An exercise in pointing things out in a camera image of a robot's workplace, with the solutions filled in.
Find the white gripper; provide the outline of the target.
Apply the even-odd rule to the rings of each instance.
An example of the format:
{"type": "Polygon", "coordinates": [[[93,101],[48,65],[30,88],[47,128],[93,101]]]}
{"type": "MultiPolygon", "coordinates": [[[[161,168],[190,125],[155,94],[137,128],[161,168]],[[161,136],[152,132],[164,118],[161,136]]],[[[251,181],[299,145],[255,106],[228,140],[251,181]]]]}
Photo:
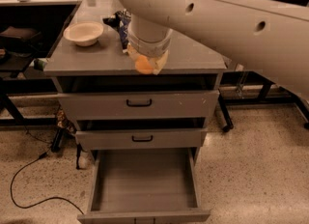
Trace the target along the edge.
{"type": "Polygon", "coordinates": [[[129,44],[126,47],[128,56],[136,61],[139,53],[150,57],[149,63],[153,68],[153,74],[158,75],[166,65],[169,52],[167,51],[171,44],[173,31],[167,30],[167,34],[156,42],[142,39],[137,36],[131,29],[128,29],[129,44]]]}

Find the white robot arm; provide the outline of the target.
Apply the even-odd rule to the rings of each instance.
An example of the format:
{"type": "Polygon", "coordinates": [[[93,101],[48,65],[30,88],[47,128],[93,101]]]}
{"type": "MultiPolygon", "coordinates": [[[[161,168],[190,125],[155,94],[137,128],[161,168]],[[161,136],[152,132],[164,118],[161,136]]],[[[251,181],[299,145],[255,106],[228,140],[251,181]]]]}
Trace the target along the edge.
{"type": "Polygon", "coordinates": [[[309,99],[309,9],[271,0],[119,0],[129,38],[162,51],[170,29],[309,99]]]}

